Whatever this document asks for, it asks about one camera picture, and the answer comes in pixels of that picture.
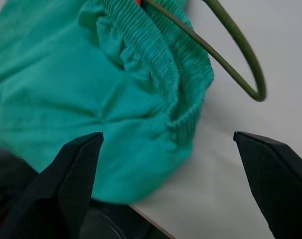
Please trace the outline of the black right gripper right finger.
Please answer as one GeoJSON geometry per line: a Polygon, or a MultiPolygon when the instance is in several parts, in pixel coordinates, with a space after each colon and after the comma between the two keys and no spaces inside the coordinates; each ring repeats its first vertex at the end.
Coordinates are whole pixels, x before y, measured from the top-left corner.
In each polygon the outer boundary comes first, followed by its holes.
{"type": "Polygon", "coordinates": [[[252,195],[276,239],[302,239],[302,159],[285,143],[235,132],[252,195]]]}

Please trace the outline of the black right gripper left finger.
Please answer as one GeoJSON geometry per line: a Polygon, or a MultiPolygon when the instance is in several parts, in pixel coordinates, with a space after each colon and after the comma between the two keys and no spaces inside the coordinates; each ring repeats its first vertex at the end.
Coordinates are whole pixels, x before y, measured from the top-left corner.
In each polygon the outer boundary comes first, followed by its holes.
{"type": "Polygon", "coordinates": [[[95,181],[101,132],[65,144],[0,224],[0,239],[77,239],[95,181]]]}

